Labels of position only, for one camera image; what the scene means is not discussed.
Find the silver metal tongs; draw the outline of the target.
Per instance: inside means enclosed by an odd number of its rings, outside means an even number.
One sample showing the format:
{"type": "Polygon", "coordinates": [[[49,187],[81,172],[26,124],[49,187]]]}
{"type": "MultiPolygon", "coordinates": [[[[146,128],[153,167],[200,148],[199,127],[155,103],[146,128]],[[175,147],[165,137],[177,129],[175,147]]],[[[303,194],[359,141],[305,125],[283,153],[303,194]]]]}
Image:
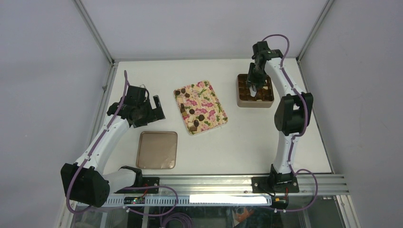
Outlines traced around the silver metal tongs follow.
{"type": "Polygon", "coordinates": [[[250,87],[249,88],[249,91],[250,91],[250,96],[251,97],[256,97],[256,94],[257,94],[257,89],[256,88],[254,88],[254,87],[250,87]]]}

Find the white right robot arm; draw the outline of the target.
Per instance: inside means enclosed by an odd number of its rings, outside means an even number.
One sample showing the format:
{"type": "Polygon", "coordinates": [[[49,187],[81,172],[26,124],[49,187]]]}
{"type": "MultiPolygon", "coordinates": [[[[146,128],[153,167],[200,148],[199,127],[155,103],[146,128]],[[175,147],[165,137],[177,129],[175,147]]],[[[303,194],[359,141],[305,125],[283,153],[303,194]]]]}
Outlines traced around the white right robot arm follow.
{"type": "Polygon", "coordinates": [[[288,74],[285,55],[280,50],[270,49],[266,41],[257,42],[252,49],[254,62],[249,66],[246,82],[251,96],[255,97],[270,77],[280,97],[274,115],[279,132],[278,149],[267,182],[273,192],[281,192],[296,176],[292,167],[293,153],[309,125],[314,99],[288,74]]]}

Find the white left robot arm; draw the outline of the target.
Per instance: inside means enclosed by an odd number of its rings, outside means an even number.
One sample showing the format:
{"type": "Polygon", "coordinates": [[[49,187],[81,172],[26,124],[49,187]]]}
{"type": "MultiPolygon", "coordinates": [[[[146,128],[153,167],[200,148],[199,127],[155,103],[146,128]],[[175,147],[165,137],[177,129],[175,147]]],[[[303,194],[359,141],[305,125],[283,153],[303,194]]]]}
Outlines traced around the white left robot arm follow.
{"type": "Polygon", "coordinates": [[[103,206],[111,193],[127,188],[131,193],[144,186],[139,168],[123,166],[104,174],[105,166],[122,136],[131,128],[165,119],[159,96],[150,97],[144,87],[129,85],[119,102],[109,106],[103,126],[84,153],[61,168],[66,200],[92,207],[103,206]]]}

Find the gold chocolate box with dividers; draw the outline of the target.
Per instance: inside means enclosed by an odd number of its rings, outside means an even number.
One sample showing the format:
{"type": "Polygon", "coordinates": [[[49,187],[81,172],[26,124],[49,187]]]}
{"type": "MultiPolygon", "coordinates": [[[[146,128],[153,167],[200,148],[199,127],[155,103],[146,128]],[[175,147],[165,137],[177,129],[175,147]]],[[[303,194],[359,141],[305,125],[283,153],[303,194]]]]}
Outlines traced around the gold chocolate box with dividers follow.
{"type": "Polygon", "coordinates": [[[265,85],[257,89],[255,96],[251,96],[246,85],[247,74],[239,74],[236,81],[237,105],[241,108],[271,108],[274,103],[271,79],[266,76],[265,85]]]}

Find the white rectangular chocolate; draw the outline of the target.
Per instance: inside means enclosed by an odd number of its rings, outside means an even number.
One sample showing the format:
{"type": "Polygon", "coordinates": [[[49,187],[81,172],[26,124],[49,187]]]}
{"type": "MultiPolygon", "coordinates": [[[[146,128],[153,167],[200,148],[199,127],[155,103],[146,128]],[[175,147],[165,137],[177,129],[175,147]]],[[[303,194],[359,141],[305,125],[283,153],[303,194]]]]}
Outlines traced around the white rectangular chocolate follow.
{"type": "Polygon", "coordinates": [[[195,116],[194,116],[194,115],[191,115],[191,116],[189,116],[189,118],[188,118],[188,122],[193,122],[194,119],[195,119],[195,116]]]}

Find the gold box lid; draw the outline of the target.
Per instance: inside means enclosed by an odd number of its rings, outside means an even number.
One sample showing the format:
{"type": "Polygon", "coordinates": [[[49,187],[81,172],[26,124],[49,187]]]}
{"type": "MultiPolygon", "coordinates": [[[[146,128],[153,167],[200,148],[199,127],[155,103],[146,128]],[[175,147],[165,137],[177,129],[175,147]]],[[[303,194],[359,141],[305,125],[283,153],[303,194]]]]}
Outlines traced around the gold box lid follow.
{"type": "Polygon", "coordinates": [[[169,170],[176,165],[176,132],[144,131],[140,134],[136,166],[139,169],[169,170]]]}

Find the floral rectangular tray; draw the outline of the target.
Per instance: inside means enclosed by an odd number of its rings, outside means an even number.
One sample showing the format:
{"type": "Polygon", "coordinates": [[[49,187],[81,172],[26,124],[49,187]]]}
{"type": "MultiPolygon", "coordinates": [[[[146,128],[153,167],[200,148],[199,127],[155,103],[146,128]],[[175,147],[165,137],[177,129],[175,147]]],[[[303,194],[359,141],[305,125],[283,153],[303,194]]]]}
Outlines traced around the floral rectangular tray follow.
{"type": "Polygon", "coordinates": [[[181,113],[184,125],[190,135],[197,135],[202,132],[225,125],[228,122],[228,116],[225,113],[216,92],[210,81],[202,80],[194,84],[185,85],[173,91],[174,98],[181,113]],[[199,115],[204,115],[205,119],[199,121],[199,115]],[[199,121],[198,130],[190,132],[193,122],[188,122],[189,116],[194,115],[199,121]]]}

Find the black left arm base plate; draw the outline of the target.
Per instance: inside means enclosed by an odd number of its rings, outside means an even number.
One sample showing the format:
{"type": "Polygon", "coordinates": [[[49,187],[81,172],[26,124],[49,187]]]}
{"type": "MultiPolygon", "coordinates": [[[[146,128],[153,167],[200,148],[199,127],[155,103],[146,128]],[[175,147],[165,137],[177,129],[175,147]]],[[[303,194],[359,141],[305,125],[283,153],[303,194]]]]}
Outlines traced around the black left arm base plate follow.
{"type": "Polygon", "coordinates": [[[157,194],[159,192],[159,188],[156,187],[160,184],[159,177],[142,177],[140,182],[136,182],[134,185],[125,187],[116,192],[116,194],[157,194]],[[149,187],[154,186],[156,188],[152,189],[138,189],[140,187],[149,187]]]}

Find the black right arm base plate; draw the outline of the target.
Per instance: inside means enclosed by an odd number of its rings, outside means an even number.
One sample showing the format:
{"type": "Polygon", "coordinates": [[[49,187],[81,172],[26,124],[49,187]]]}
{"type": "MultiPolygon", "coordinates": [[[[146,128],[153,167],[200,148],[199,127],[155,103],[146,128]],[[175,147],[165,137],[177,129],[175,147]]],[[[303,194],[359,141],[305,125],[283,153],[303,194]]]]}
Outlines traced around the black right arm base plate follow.
{"type": "Polygon", "coordinates": [[[296,177],[291,181],[275,183],[269,179],[269,176],[255,176],[251,178],[253,193],[299,193],[299,185],[296,177]]]}

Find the aluminium mounting rail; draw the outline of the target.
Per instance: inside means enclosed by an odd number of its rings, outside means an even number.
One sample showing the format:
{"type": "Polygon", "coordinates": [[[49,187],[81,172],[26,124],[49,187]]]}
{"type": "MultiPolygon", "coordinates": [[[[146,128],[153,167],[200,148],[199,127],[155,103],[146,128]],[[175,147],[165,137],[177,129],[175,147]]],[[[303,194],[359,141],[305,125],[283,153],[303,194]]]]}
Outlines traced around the aluminium mounting rail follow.
{"type": "MultiPolygon", "coordinates": [[[[157,177],[160,185],[176,190],[179,195],[192,194],[229,194],[252,195],[253,177],[261,175],[144,175],[145,178],[157,177]]],[[[315,174],[318,195],[350,195],[346,179],[339,174],[315,174]]]]}

